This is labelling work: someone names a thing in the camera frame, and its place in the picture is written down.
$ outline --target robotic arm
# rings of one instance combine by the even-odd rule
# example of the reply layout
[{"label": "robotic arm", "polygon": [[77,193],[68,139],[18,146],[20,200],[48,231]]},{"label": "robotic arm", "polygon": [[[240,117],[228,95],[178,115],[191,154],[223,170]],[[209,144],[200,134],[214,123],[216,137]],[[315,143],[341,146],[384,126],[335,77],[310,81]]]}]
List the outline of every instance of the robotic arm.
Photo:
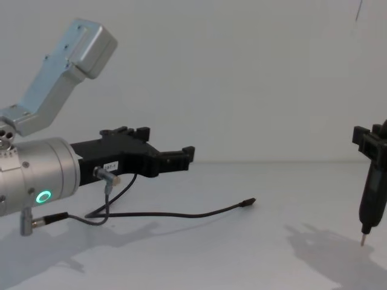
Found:
[{"label": "robotic arm", "polygon": [[0,110],[0,216],[21,211],[21,233],[32,233],[31,208],[73,195],[80,185],[117,175],[188,170],[194,147],[160,153],[147,141],[149,128],[101,131],[102,138],[70,145],[61,138],[13,144],[48,127],[76,85],[95,79],[117,47],[100,24],[77,19],[46,56],[19,104]]}]

